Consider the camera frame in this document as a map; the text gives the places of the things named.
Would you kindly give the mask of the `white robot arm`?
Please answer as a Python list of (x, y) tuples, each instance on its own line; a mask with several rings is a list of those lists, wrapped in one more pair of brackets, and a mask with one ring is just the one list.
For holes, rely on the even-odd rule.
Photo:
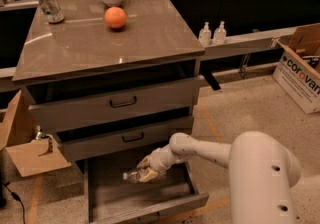
[(201, 141), (184, 133), (138, 164), (150, 181), (192, 156), (228, 169), (232, 224), (297, 224), (291, 188), (301, 177), (296, 156), (273, 137), (244, 132), (231, 144)]

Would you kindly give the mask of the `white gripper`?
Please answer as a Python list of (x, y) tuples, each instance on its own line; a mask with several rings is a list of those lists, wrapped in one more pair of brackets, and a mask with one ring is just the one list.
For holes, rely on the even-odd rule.
[(156, 179), (160, 176), (160, 173), (170, 169), (171, 166), (176, 163), (177, 159), (178, 155), (175, 154), (169, 146), (157, 148), (150, 156), (147, 155), (138, 163), (137, 167), (141, 169), (138, 181), (146, 183)]

